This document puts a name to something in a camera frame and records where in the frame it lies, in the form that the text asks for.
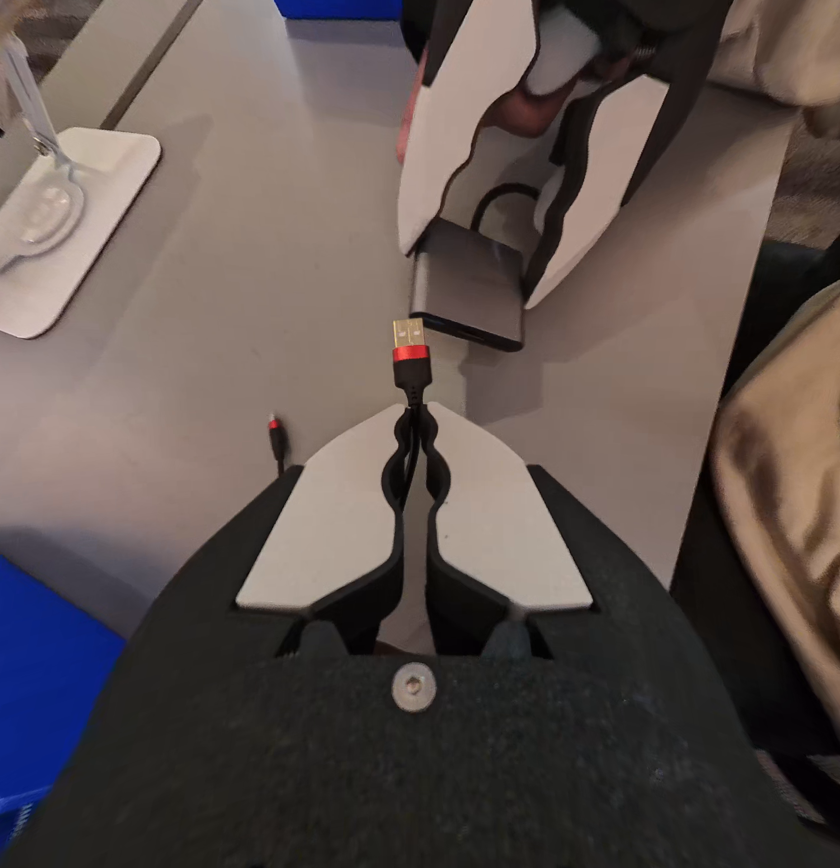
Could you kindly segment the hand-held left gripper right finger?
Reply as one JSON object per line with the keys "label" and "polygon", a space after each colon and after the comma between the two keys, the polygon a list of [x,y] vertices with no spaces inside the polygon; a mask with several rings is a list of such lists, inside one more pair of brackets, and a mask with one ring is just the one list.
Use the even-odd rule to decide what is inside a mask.
{"label": "hand-held left gripper right finger", "polygon": [[593,597],[526,462],[435,401],[420,420],[433,499],[426,602],[444,652],[479,652],[508,620],[589,610]]}

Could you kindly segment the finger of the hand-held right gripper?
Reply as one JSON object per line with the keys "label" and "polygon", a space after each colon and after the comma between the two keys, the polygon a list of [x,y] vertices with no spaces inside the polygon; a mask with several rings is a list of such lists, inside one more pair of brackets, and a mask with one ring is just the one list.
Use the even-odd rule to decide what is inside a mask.
{"label": "finger of the hand-held right gripper", "polygon": [[669,86],[639,75],[566,104],[534,207],[539,240],[525,267],[525,309],[540,304],[599,241],[622,208]]}
{"label": "finger of the hand-held right gripper", "polygon": [[424,67],[397,196],[397,242],[409,255],[470,161],[483,116],[534,61],[538,31],[531,1],[404,2],[400,27]]}

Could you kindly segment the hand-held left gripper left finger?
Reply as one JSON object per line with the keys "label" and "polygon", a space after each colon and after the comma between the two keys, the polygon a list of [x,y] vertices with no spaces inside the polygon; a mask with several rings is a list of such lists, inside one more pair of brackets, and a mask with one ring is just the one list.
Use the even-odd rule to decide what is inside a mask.
{"label": "hand-held left gripper left finger", "polygon": [[302,467],[235,598],[238,609],[332,622],[373,645],[404,588],[411,412],[393,405]]}

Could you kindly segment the small grey usb hub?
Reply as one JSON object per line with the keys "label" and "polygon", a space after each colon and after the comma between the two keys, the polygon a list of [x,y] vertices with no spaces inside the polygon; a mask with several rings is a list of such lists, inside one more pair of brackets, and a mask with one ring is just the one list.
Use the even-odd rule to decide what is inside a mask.
{"label": "small grey usb hub", "polygon": [[523,350],[523,255],[480,231],[490,205],[512,194],[540,198],[538,188],[505,182],[481,198],[469,226],[440,216],[429,223],[413,250],[411,318],[499,352]]}

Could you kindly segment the blue plastic bin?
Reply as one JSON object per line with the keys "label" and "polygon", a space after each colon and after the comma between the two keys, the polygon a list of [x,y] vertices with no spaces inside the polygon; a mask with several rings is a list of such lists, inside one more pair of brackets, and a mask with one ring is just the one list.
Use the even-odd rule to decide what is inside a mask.
{"label": "blue plastic bin", "polygon": [[75,751],[124,646],[0,555],[0,857]]}
{"label": "blue plastic bin", "polygon": [[274,1],[286,20],[396,21],[402,1]]}

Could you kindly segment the person's right forearm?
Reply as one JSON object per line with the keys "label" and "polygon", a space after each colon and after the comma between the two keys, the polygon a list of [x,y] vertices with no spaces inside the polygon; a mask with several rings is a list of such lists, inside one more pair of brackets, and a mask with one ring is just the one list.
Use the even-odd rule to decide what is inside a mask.
{"label": "person's right forearm", "polygon": [[708,81],[802,111],[840,140],[840,1],[734,1]]}

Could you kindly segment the white and wooden book stand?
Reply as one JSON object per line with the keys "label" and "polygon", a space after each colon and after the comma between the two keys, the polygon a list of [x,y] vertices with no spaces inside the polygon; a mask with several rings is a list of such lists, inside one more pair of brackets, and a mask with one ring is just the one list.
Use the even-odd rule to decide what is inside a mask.
{"label": "white and wooden book stand", "polygon": [[52,328],[157,166],[154,136],[70,127],[57,133],[11,32],[0,64],[38,156],[0,207],[0,331]]}

